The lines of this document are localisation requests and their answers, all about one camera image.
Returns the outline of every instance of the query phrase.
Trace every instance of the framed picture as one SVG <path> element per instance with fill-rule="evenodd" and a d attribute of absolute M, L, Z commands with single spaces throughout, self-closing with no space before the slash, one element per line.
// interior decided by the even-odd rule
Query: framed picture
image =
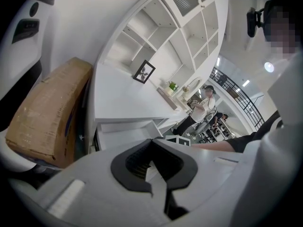
<path fill-rule="evenodd" d="M 137 70 L 136 74 L 134 75 L 133 79 L 145 83 L 148 78 L 151 76 L 153 71 L 156 68 L 152 66 L 147 60 L 144 60 L 140 68 Z"/>

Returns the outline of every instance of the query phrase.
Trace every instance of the black pants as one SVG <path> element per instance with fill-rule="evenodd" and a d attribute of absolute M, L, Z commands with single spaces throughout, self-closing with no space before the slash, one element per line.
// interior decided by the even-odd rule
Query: black pants
<path fill-rule="evenodd" d="M 185 130 L 186 130 L 189 126 L 193 125 L 194 123 L 196 123 L 195 120 L 193 120 L 190 116 L 187 117 L 187 118 L 183 121 L 183 123 L 181 123 L 181 124 L 179 125 L 179 127 L 177 127 L 177 128 L 173 131 L 173 134 L 174 134 L 174 135 L 182 136 L 182 134 L 185 132 Z"/>

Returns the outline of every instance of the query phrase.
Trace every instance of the woman in white shirt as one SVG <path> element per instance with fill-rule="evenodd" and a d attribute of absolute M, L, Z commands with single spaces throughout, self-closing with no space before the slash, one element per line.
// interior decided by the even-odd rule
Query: woman in white shirt
<path fill-rule="evenodd" d="M 205 87 L 205 94 L 207 96 L 206 99 L 204 99 L 199 104 L 193 104 L 195 107 L 192 114 L 187 117 L 183 123 L 179 125 L 176 129 L 174 129 L 172 132 L 174 135 L 182 136 L 182 134 L 185 132 L 185 130 L 193 125 L 194 123 L 201 122 L 205 116 L 207 115 L 207 112 L 212 110 L 214 107 L 214 104 L 216 102 L 213 94 L 215 93 L 213 86 L 206 86 Z"/>

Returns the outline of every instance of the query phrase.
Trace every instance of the brown cardboard box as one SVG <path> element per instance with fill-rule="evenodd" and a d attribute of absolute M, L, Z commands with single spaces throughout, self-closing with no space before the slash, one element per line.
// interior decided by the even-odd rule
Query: brown cardboard box
<path fill-rule="evenodd" d="M 65 168 L 73 162 L 75 112 L 92 65 L 72 58 L 55 69 L 25 98 L 6 134 L 7 145 L 44 166 Z"/>

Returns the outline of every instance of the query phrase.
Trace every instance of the balcony railing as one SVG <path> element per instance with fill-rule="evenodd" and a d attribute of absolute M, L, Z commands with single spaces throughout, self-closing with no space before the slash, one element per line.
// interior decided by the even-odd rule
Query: balcony railing
<path fill-rule="evenodd" d="M 228 92 L 238 105 L 243 109 L 256 130 L 264 123 L 259 110 L 256 108 L 251 99 L 244 93 L 241 88 L 223 72 L 213 68 L 210 78 L 218 83 L 226 92 Z"/>

